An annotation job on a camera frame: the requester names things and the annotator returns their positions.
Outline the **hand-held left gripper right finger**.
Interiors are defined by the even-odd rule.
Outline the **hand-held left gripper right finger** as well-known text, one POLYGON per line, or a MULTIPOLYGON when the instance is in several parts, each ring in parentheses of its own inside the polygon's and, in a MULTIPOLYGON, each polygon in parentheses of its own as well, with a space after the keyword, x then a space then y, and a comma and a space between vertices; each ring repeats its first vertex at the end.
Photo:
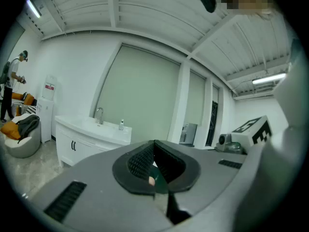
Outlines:
POLYGON ((229 188, 244 156, 154 141, 154 161, 166 193, 166 229, 154 232, 234 232, 238 201, 229 188))

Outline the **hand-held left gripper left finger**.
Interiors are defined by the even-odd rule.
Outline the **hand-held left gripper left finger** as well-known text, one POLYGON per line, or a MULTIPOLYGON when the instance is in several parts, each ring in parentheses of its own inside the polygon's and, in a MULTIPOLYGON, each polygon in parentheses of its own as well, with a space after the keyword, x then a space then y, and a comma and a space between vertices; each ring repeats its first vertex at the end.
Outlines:
POLYGON ((129 193, 113 176, 116 159, 140 145, 95 154, 71 166, 33 196, 33 213, 51 232, 163 232, 171 228, 173 224, 153 197, 129 193), (59 222, 45 210, 73 181, 86 187, 59 222))

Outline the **black framed door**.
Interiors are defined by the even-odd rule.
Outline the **black framed door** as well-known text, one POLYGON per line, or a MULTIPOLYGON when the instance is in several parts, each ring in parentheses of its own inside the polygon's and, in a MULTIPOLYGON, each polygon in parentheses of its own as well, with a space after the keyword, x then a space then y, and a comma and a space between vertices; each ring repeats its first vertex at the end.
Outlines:
POLYGON ((208 131, 208 136, 207 136, 205 146, 211 146, 212 145, 212 141, 213 141, 213 138, 214 138, 214 132, 215 132, 215 126, 216 126, 217 112, 218 112, 218 103, 213 101, 212 102, 212 109, 211 109, 210 126, 209 126, 209 131, 208 131))

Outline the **white vanity cabinet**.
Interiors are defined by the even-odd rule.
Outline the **white vanity cabinet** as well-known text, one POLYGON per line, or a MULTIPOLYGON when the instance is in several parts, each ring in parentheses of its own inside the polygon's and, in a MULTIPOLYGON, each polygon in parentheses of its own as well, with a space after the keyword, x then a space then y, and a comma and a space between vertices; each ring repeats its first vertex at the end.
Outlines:
POLYGON ((73 166, 89 156, 115 148, 116 144, 86 136, 60 124, 56 125, 56 149, 60 165, 66 163, 73 166), (76 142, 76 151, 71 149, 72 140, 76 142))

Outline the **person's white fleece jacket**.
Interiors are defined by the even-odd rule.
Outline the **person's white fleece jacket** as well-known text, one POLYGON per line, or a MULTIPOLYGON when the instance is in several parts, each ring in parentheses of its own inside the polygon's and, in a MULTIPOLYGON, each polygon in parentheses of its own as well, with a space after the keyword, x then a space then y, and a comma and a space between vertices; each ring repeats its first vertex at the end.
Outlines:
POLYGON ((253 182, 239 204, 232 232, 309 231, 309 58, 299 39, 291 45, 287 76, 274 96, 288 127, 262 149, 253 182))

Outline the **stainless steel box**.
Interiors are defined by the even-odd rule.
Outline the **stainless steel box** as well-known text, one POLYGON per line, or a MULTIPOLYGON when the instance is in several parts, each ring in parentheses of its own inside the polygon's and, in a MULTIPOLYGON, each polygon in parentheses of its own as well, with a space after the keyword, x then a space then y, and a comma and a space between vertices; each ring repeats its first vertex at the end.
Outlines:
POLYGON ((197 130, 197 124, 184 122, 179 144, 188 147, 194 147, 196 130, 197 130))

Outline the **white sink basin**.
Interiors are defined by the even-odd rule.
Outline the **white sink basin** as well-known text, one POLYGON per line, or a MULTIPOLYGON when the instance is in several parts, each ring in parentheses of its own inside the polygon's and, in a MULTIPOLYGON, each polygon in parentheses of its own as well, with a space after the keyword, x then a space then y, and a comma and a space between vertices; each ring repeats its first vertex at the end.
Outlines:
POLYGON ((131 143, 131 127, 124 126, 124 128, 120 130, 119 125, 107 121, 104 121, 103 124, 99 124, 95 122, 94 118, 83 116, 55 116, 55 121, 81 134, 98 140, 118 145, 129 145, 131 143))

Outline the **white ceiling light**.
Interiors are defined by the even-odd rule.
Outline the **white ceiling light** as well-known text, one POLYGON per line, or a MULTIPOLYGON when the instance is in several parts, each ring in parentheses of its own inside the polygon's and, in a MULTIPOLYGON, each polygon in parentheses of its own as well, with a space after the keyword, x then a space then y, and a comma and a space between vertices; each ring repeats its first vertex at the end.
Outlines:
POLYGON ((281 80, 285 77, 286 77, 286 73, 279 73, 279 74, 275 74, 275 75, 271 75, 271 76, 266 76, 266 77, 254 79, 254 80, 252 80, 252 83, 254 85, 257 85, 257 84, 262 84, 262 83, 267 83, 267 82, 273 82, 273 81, 276 81, 276 80, 281 80))
POLYGON ((35 6, 35 4, 31 0, 26 0, 26 4, 37 18, 41 17, 42 15, 41 12, 38 10, 38 8, 35 6))

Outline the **chrome faucet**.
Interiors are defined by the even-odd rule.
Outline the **chrome faucet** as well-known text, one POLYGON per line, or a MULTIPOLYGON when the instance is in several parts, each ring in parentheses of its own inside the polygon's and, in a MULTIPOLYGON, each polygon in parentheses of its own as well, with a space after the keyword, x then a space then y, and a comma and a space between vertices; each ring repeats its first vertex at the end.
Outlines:
POLYGON ((103 112, 104 110, 102 107, 96 109, 94 119, 97 124, 103 124, 103 112))

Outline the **medium grey roller blind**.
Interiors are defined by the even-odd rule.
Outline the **medium grey roller blind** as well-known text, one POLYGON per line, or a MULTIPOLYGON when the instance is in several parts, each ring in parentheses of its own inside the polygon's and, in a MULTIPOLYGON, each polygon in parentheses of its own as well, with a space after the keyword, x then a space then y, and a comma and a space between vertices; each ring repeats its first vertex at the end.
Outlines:
POLYGON ((185 122, 201 125, 204 111, 206 79, 190 72, 185 122))

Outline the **white water dispenser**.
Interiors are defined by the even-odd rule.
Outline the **white water dispenser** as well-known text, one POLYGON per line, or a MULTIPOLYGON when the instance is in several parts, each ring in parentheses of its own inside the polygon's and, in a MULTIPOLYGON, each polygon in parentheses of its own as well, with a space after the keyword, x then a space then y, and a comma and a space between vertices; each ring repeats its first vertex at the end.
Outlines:
POLYGON ((52 137, 52 113, 54 102, 39 98, 36 105, 36 115, 41 122, 41 142, 44 144, 52 137))

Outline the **black backpack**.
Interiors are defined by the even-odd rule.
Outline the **black backpack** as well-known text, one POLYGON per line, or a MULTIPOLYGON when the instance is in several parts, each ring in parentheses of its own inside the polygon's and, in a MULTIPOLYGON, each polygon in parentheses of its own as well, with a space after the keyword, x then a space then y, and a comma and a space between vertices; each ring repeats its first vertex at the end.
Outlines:
POLYGON ((36 129, 39 125, 40 118, 37 115, 31 114, 25 119, 22 119, 16 123, 18 126, 18 133, 20 135, 20 138, 18 140, 18 143, 28 137, 28 134, 36 129))

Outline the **black white striped cushion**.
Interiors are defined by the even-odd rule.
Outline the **black white striped cushion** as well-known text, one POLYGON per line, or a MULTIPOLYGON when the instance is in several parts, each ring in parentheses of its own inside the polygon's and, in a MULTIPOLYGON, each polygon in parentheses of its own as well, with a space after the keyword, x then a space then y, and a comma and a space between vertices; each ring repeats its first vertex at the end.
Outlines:
POLYGON ((23 114, 36 114, 36 106, 13 103, 12 114, 14 116, 21 116, 23 114))

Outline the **clear water jug red label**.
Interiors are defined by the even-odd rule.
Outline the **clear water jug red label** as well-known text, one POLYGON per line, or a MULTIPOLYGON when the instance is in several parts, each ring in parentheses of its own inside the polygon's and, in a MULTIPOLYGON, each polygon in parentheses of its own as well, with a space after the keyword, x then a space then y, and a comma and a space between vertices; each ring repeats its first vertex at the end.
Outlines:
POLYGON ((47 75, 43 85, 42 97, 52 101, 54 99, 55 89, 57 85, 56 77, 47 75))

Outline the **orange sofa cushion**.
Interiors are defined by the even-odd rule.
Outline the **orange sofa cushion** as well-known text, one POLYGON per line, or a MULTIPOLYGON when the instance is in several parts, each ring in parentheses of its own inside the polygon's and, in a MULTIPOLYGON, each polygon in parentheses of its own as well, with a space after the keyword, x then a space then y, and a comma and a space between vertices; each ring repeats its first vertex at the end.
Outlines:
POLYGON ((12 93, 12 103, 22 103, 24 105, 36 106, 37 100, 30 93, 12 93))

